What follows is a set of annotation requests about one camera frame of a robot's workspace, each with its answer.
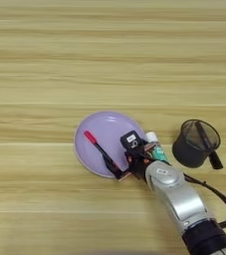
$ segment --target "wooden table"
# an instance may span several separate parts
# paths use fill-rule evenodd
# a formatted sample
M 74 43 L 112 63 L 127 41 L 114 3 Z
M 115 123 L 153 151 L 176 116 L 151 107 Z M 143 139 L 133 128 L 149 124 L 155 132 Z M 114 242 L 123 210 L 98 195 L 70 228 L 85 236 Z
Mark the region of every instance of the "wooden table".
M 144 183 L 76 159 L 78 123 L 101 110 L 155 130 L 179 167 L 181 124 L 210 122 L 225 168 L 187 171 L 226 193 L 226 0 L 0 0 L 0 255 L 187 254 Z

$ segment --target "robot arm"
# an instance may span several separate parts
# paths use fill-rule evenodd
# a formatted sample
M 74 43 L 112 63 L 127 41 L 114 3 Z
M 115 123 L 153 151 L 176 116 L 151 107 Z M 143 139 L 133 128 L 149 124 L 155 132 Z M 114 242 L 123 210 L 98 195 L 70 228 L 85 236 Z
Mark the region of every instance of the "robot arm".
M 165 162 L 148 166 L 145 178 L 165 205 L 191 255 L 226 254 L 226 234 L 181 170 Z

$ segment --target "black mesh cup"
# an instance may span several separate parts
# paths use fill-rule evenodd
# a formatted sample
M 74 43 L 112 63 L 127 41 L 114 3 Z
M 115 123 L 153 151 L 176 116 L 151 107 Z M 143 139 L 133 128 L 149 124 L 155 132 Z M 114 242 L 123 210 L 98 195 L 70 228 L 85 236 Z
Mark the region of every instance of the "black mesh cup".
M 185 166 L 201 166 L 209 156 L 213 168 L 220 169 L 223 165 L 215 152 L 219 145 L 220 135 L 213 126 L 200 120 L 189 120 L 182 125 L 172 152 Z

